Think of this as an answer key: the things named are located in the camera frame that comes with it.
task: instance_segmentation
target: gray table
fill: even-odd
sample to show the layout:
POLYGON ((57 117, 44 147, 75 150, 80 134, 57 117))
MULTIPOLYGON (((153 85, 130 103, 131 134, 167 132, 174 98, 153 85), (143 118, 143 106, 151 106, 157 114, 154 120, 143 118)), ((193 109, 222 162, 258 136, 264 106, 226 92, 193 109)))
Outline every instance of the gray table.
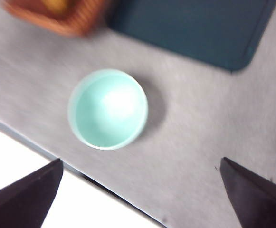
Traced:
POLYGON ((168 227, 240 227, 215 167, 227 156, 276 183, 276 9, 231 74, 105 27, 60 37, 0 8, 0 125, 168 227), (145 131, 115 151, 85 146, 67 122, 71 91, 101 68, 133 75, 149 99, 145 131))

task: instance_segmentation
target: wicker basket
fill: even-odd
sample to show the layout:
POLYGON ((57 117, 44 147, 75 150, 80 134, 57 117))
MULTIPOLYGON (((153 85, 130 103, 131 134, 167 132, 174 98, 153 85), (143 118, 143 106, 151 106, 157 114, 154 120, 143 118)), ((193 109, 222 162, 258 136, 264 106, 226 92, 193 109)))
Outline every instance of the wicker basket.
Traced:
POLYGON ((78 0, 66 15, 54 17, 23 7, 27 1, 35 0, 4 0, 2 4, 12 15, 68 36, 81 36, 88 33, 109 2, 108 0, 78 0))

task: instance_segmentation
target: bowl rim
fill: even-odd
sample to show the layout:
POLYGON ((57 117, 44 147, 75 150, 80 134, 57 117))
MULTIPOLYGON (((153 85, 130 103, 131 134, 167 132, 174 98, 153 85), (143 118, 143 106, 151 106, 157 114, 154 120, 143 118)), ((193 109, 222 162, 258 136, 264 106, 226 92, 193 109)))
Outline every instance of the bowl rim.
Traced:
POLYGON ((67 118, 68 118, 68 123, 70 125, 72 132, 82 143, 84 143, 87 146, 90 146, 92 148, 99 149, 99 150, 105 150, 105 151, 116 150, 116 149, 125 147, 128 144, 132 143, 143 131, 143 129, 146 125, 147 119, 148 119, 148 101, 147 101, 146 94, 145 94, 143 88, 141 87, 141 85, 128 73, 121 71, 121 70, 117 70, 117 69, 111 69, 111 68, 100 69, 100 70, 93 71, 90 74, 83 77, 79 81, 79 83, 74 87, 73 91, 71 92, 70 99, 68 101, 67 118), (79 132, 78 127, 77 127, 74 113, 75 113, 77 102, 78 102, 79 98, 81 97, 82 93, 86 90, 86 88, 84 90, 81 89, 84 86, 84 84, 89 83, 91 85, 92 84, 91 82, 93 80, 98 80, 102 77, 106 77, 107 75, 105 75, 105 74, 112 73, 112 72, 117 73, 119 75, 122 75, 122 76, 132 80, 134 82, 134 84, 139 88, 141 95, 143 96, 143 99, 144 99, 144 113, 143 113, 142 118, 140 119, 140 122, 139 122, 139 125, 137 126, 137 128, 125 140, 123 140, 122 142, 120 142, 116 145, 112 145, 112 146, 107 146, 107 147, 96 146, 96 145, 93 145, 92 143, 88 142, 81 135, 81 133, 79 132))

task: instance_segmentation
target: orange basket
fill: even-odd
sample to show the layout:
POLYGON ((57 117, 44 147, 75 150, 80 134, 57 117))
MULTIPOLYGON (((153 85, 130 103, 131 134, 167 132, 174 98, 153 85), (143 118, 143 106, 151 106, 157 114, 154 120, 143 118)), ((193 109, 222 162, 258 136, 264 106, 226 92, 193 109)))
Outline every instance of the orange basket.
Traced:
POLYGON ((72 0, 67 12, 54 14, 43 4, 44 0, 4 0, 3 7, 10 14, 53 32, 81 36, 94 27, 108 6, 108 0, 72 0))

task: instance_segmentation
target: bowl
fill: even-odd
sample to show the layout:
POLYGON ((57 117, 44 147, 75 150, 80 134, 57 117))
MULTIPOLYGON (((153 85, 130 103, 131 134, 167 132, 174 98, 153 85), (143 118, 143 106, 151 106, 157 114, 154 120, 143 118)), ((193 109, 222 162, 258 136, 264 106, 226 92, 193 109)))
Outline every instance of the bowl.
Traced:
POLYGON ((95 71, 74 89, 68 120, 76 137, 88 146, 114 150, 131 143, 148 115, 145 92, 129 74, 115 69, 95 71))

